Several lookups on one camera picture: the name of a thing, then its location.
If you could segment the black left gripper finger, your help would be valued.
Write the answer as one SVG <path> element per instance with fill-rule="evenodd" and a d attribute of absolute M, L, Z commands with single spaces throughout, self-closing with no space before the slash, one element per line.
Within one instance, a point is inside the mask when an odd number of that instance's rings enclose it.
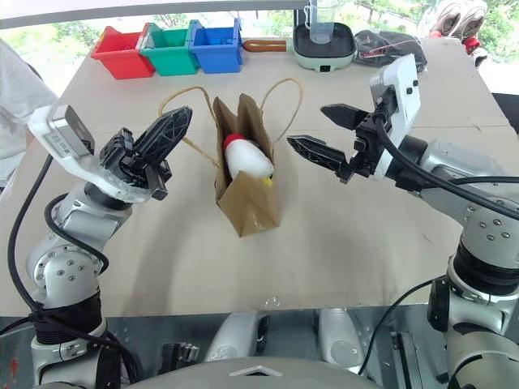
<path fill-rule="evenodd" d="M 191 111 L 163 113 L 139 137 L 139 157 L 145 163 L 162 162 L 186 135 L 191 118 Z"/>
<path fill-rule="evenodd" d="M 162 114 L 134 143 L 136 152 L 171 152 L 187 134 L 191 108 L 182 106 Z"/>

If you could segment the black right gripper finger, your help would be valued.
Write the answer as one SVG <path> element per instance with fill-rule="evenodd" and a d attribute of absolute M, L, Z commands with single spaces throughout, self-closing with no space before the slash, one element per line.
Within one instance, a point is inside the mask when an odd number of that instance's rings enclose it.
<path fill-rule="evenodd" d="M 351 178 L 352 170 L 343 151 L 310 135 L 291 135 L 286 140 L 302 158 L 334 172 L 341 181 Z"/>
<path fill-rule="evenodd" d="M 333 123 L 347 130 L 355 130 L 367 116 L 366 111 L 344 104 L 325 105 L 320 111 Z"/>

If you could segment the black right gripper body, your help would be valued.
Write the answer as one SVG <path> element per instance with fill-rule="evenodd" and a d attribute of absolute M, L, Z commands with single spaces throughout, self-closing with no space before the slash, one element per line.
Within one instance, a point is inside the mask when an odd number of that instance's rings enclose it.
<path fill-rule="evenodd" d="M 392 157 L 388 163 L 382 162 L 385 146 L 379 139 L 372 114 L 357 108 L 352 108 L 352 112 L 350 129 L 355 132 L 356 154 L 350 159 L 350 168 L 364 177 L 385 177 Z"/>

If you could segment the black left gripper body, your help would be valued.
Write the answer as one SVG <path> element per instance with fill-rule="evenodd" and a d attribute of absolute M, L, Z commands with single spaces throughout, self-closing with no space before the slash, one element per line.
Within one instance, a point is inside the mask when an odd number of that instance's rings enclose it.
<path fill-rule="evenodd" d="M 165 183 L 172 177 L 166 158 L 160 163 L 145 163 L 134 149 L 133 134 L 122 128 L 100 152 L 101 166 L 130 186 L 150 190 L 151 196 L 163 200 Z"/>

